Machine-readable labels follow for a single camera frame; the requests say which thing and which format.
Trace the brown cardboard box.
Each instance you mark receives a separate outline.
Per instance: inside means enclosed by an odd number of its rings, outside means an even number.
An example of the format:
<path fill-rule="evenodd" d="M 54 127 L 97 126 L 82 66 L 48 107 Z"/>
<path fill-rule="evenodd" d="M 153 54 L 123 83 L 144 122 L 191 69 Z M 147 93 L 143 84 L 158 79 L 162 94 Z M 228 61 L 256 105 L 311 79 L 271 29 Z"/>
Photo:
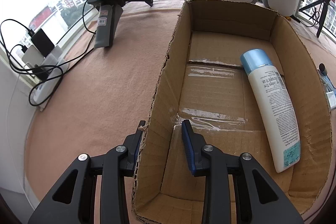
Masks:
<path fill-rule="evenodd" d="M 187 167 L 181 122 L 223 152 L 251 153 L 306 223 L 316 220 L 335 168 L 335 112 L 329 109 L 308 41 L 276 12 L 242 2 L 183 4 L 159 74 L 135 171 L 132 208 L 143 223 L 199 223 L 204 178 Z M 288 89 L 301 159 L 282 173 L 240 56 L 264 50 Z"/>

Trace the white lotion bottle blue cap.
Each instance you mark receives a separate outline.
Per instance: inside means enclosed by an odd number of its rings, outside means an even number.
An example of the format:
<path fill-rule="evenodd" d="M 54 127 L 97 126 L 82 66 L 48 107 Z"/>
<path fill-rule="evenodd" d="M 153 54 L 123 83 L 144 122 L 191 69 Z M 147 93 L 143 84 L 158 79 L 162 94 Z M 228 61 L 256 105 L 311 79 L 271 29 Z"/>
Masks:
<path fill-rule="evenodd" d="M 262 49 L 240 56 L 255 96 L 276 172 L 299 162 L 301 142 L 294 107 L 284 81 Z"/>

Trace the peach fleece blanket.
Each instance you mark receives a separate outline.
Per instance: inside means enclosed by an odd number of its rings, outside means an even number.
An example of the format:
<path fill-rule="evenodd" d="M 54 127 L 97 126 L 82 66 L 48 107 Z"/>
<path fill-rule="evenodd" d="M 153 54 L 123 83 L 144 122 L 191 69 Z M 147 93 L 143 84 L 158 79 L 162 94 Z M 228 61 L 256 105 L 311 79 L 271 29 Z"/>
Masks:
<path fill-rule="evenodd" d="M 183 0 L 158 0 L 153 7 L 130 3 L 111 48 L 85 57 L 62 80 L 43 111 L 36 113 L 25 152 L 27 181 L 41 201 L 77 155 L 107 152 L 149 118 L 151 105 L 179 19 Z M 308 41 L 316 64 L 335 79 L 335 54 L 315 35 L 289 22 Z M 135 178 L 126 180 L 132 205 Z"/>

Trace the white power strip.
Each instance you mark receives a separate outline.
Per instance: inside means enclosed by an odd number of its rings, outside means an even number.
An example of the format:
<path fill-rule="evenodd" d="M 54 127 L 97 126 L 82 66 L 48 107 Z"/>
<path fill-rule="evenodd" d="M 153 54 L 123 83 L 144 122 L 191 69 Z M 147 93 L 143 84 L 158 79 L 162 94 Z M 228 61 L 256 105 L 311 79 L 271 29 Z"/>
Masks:
<path fill-rule="evenodd" d="M 53 51 L 43 57 L 34 45 L 30 45 L 22 56 L 22 61 L 31 68 L 31 72 L 40 80 L 36 87 L 32 88 L 29 102 L 43 111 L 56 91 L 61 77 L 67 72 L 69 64 L 63 58 L 63 51 L 55 46 Z"/>

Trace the black power adapter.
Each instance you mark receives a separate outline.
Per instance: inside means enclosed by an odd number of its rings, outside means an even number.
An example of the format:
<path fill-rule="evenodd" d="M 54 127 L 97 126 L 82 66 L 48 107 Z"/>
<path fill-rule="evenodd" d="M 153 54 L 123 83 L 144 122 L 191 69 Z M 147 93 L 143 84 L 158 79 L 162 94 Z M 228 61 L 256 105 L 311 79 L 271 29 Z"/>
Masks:
<path fill-rule="evenodd" d="M 54 43 L 41 28 L 31 36 L 31 41 L 43 57 L 47 57 L 55 48 Z"/>

